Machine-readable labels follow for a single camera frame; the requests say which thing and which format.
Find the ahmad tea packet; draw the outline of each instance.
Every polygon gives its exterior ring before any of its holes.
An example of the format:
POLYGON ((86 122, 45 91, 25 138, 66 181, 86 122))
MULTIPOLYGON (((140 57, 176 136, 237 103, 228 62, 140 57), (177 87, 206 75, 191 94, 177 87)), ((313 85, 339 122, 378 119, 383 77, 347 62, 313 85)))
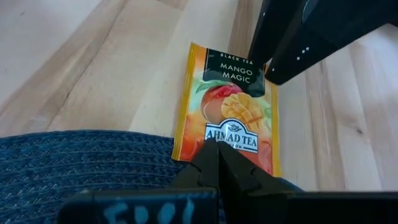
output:
POLYGON ((215 138, 281 176, 277 89, 265 71, 265 64, 191 44, 172 158, 190 161, 215 138))

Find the wood grain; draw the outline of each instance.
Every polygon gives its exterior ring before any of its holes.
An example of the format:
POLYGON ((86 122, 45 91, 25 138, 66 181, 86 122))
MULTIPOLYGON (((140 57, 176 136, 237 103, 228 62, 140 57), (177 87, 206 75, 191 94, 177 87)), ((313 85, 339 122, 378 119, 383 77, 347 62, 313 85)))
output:
MULTIPOLYGON (((0 136, 172 137, 190 42, 246 56, 261 2, 0 1, 0 136)), ((386 25, 279 87, 286 179, 305 190, 398 190, 397 61, 398 29, 386 25)))

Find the black label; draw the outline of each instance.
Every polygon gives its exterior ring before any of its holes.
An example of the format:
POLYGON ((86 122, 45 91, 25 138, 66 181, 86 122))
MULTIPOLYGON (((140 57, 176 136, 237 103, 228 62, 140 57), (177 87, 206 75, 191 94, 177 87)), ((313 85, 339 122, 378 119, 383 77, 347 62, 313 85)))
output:
POLYGON ((252 97, 265 94, 263 64, 211 49, 206 56, 203 81, 232 82, 252 97))

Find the blue fabric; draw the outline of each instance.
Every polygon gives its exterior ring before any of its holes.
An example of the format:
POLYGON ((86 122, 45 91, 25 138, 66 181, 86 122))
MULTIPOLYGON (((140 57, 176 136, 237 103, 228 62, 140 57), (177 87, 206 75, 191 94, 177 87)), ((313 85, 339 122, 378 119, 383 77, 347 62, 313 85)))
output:
POLYGON ((185 167, 172 138, 65 131, 0 138, 0 223, 53 223, 82 190, 166 187, 185 167))

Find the blue textured rug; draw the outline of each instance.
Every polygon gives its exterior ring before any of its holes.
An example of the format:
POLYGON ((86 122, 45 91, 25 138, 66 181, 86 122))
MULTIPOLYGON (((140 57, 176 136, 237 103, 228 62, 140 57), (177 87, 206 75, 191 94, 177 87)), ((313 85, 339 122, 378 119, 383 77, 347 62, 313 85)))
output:
POLYGON ((0 223, 53 223, 82 190, 165 187, 186 165, 172 148, 172 138, 123 131, 0 138, 0 223))

